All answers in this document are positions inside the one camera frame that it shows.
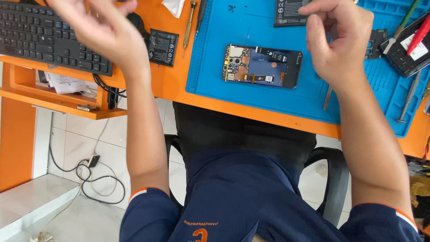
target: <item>blue silicone repair mat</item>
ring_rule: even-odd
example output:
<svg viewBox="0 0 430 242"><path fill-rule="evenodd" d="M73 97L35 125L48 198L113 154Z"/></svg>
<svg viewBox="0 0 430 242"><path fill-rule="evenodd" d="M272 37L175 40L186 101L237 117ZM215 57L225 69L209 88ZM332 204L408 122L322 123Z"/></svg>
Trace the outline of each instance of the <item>blue silicone repair mat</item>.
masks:
<svg viewBox="0 0 430 242"><path fill-rule="evenodd" d="M373 29L386 28L391 37L412 1L360 0L358 5L375 14ZM421 1L410 22L429 9L429 1ZM194 41L186 91L340 124L339 102L334 92L328 110L323 111L329 85L316 77L312 67L310 52L306 50L306 27L274 28L274 16L275 0L208 0L205 18ZM221 72L228 44L302 51L304 56L297 87L286 89L223 81ZM395 134L405 137L429 78L429 67L422 70L420 84L405 116L405 124L397 123L394 119L400 115L415 76L402 78L383 58L365 60L364 67L379 105Z"/></svg>

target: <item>smartphone battery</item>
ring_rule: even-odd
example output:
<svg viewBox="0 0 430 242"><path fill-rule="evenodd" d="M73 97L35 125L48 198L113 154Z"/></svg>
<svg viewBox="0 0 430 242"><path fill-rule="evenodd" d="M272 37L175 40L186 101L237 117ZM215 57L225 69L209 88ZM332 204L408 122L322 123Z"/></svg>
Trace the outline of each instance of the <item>smartphone battery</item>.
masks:
<svg viewBox="0 0 430 242"><path fill-rule="evenodd" d="M276 0L275 27L306 25L306 15L300 15L298 9L309 0Z"/></svg>
<svg viewBox="0 0 430 242"><path fill-rule="evenodd" d="M151 29L148 46L149 61L173 67L178 38L178 34Z"/></svg>

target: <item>gold screwdriver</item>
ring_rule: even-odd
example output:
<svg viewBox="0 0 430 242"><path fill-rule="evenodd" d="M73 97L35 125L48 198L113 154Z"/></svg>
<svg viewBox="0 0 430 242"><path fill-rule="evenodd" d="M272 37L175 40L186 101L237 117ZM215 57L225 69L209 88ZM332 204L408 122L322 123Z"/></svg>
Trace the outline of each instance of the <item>gold screwdriver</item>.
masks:
<svg viewBox="0 0 430 242"><path fill-rule="evenodd" d="M194 9L196 8L196 6L197 6L197 2L191 1L191 11L190 11L190 16L188 17L187 30L185 31L184 53L182 54L182 58L185 56L185 48L187 48L188 41L190 39L191 21L193 20Z"/></svg>

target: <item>green tool handle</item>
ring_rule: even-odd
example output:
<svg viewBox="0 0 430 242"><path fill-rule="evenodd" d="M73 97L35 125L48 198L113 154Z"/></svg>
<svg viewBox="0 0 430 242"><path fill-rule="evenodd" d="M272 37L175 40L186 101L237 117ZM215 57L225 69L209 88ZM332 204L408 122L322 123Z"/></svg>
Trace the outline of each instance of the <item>green tool handle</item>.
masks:
<svg viewBox="0 0 430 242"><path fill-rule="evenodd" d="M411 15L414 13L415 8L417 8L418 4L421 2L421 0L414 0L414 2L412 3L411 7L409 7L408 12L406 13L406 15L403 17L402 22L400 23L400 25L398 26L398 28L396 29L396 32L394 32L393 34L393 38L397 39L400 36L400 33L403 31L403 29L405 28L406 24L408 23L409 19L411 18Z"/></svg>

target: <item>smartphone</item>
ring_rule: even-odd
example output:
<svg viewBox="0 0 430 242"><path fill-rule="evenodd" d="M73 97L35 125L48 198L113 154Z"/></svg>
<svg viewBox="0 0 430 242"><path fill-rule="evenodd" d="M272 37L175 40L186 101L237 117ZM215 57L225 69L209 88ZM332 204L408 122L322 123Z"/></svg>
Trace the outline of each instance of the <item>smartphone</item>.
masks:
<svg viewBox="0 0 430 242"><path fill-rule="evenodd" d="M303 53L229 44L225 47L221 78L245 84L295 88Z"/></svg>

